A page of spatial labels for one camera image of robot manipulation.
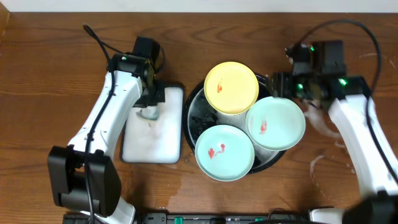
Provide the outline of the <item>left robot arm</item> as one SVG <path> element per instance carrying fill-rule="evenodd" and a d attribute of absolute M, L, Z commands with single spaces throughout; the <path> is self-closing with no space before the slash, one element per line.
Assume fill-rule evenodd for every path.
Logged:
<path fill-rule="evenodd" d="M 136 209 L 121 197 L 113 164 L 119 135 L 134 106 L 165 101 L 155 81 L 159 55 L 114 54 L 105 83 L 90 115 L 66 147 L 54 146 L 47 165 L 53 201 L 87 214 L 87 223 L 133 223 Z"/>

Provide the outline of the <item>green and yellow sponge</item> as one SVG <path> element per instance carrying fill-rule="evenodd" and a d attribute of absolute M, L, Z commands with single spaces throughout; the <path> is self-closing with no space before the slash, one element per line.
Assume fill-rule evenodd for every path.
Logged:
<path fill-rule="evenodd" d="M 136 112 L 136 115 L 145 121 L 157 121 L 160 116 L 160 111 L 157 106 L 148 106 Z"/>

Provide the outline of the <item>yellow plate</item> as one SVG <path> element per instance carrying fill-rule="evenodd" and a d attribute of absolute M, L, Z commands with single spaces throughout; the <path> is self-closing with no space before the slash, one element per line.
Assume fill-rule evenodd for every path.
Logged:
<path fill-rule="evenodd" d="M 215 110 L 224 114 L 241 114 L 256 102 L 259 83 L 254 72 L 246 65 L 223 62 L 208 72 L 204 93 Z"/>

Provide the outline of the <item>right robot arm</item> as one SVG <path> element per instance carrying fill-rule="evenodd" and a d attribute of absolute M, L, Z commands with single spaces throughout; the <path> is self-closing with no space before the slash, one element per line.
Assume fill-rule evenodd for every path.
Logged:
<path fill-rule="evenodd" d="M 346 74 L 342 41 L 298 43 L 285 52 L 292 70 L 271 76 L 272 95 L 320 102 L 344 140 L 362 196 L 347 210 L 313 209 L 310 223 L 397 223 L 397 158 L 365 79 Z"/>

